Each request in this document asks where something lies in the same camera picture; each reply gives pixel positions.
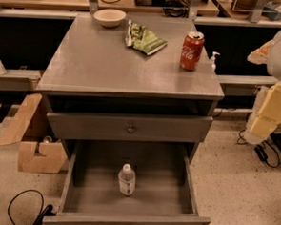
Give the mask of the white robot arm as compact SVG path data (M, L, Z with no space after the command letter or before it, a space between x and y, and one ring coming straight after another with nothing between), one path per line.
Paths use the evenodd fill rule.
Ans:
M247 57L255 64L266 64L267 73L278 80L270 88L262 87L254 101L244 138L251 144L261 144L281 123L281 31Z

